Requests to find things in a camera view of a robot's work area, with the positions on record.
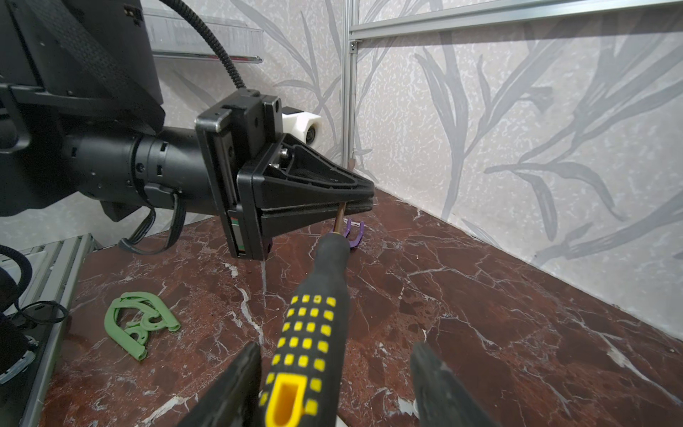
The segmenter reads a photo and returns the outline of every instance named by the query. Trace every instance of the robotic arm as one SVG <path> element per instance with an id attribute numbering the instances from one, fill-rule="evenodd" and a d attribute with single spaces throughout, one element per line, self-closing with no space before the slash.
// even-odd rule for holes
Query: robotic arm
<path id="1" fill-rule="evenodd" d="M 185 212 L 196 212 L 221 218 L 232 256 L 265 260 L 274 236 L 333 218 L 341 202 L 348 214 L 372 209 L 372 182 L 283 133 L 280 99 L 244 88 L 201 20 L 164 3 L 209 41 L 238 87 L 194 130 L 163 126 L 139 0 L 0 2 L 0 216 L 80 191 L 113 221 L 150 208 L 120 242 L 126 250 L 167 249 Z M 164 247 L 144 252 L 135 244 L 154 208 L 173 209 L 173 225 Z"/>

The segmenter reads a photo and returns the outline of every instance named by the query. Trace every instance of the vertical metal post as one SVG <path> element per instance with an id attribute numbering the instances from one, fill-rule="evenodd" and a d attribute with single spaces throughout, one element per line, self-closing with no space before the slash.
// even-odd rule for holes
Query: vertical metal post
<path id="1" fill-rule="evenodd" d="M 352 25 L 358 25 L 359 0 L 346 0 L 344 8 L 344 37 L 341 87 L 341 165 L 347 166 L 353 157 L 356 124 L 356 61 L 357 42 L 349 37 Z"/>

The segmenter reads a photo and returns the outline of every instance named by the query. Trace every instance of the purple plastic object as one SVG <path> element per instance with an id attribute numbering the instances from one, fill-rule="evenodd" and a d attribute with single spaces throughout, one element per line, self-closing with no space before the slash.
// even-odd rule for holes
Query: purple plastic object
<path id="1" fill-rule="evenodd" d="M 349 246 L 351 246 L 351 247 L 358 246 L 359 243 L 361 242 L 361 240 L 363 239 L 364 231 L 365 231 L 365 223 L 361 222 L 361 227 L 360 227 L 360 230 L 358 231 L 358 236 L 356 236 L 356 238 L 354 240 L 352 240 L 348 243 Z M 351 232 L 351 220 L 348 219 L 346 221 L 346 232 L 344 233 L 344 237 L 347 237 L 350 232 Z"/>

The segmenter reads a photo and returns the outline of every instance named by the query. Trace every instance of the black cylinder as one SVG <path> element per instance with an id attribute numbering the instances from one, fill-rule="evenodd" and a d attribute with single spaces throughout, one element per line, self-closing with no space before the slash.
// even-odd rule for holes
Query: black cylinder
<path id="1" fill-rule="evenodd" d="M 166 127 L 152 137 L 90 124 L 66 137 L 62 155 L 76 188 L 93 199 L 172 209 L 170 202 L 150 202 L 144 188 L 154 183 L 177 191 L 187 212 L 217 214 L 193 130 Z"/>

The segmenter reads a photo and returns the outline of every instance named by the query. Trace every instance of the green plastic hanger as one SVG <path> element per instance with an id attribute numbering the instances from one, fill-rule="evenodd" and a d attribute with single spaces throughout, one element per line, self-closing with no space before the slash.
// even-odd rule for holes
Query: green plastic hanger
<path id="1" fill-rule="evenodd" d="M 122 329 L 118 325 L 119 311 L 122 308 L 136 308 L 142 312 L 142 319 L 126 323 Z M 158 322 L 152 319 L 161 317 Z M 168 328 L 171 332 L 180 329 L 180 323 L 171 313 L 161 298 L 149 292 L 126 292 L 120 298 L 111 302 L 107 314 L 104 316 L 104 329 L 112 340 L 140 361 L 147 356 L 145 343 L 150 331 Z"/>

